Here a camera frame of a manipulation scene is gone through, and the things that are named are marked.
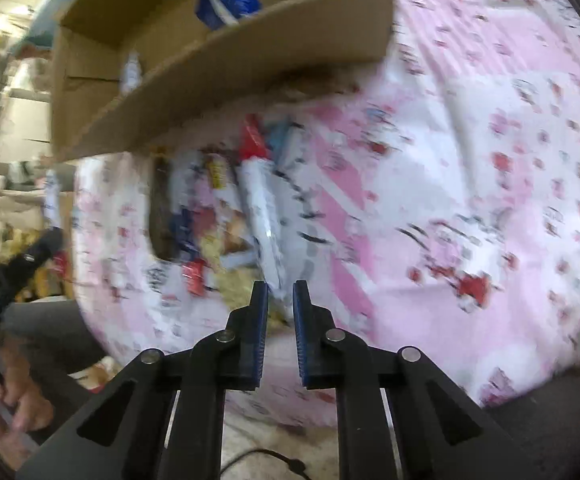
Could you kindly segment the person left hand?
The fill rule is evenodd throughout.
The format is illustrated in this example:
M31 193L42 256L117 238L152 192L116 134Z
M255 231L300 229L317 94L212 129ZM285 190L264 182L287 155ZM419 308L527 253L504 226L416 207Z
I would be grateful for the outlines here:
M31 455L23 435L49 426L54 408L30 373L19 341L0 333L0 457L18 469Z

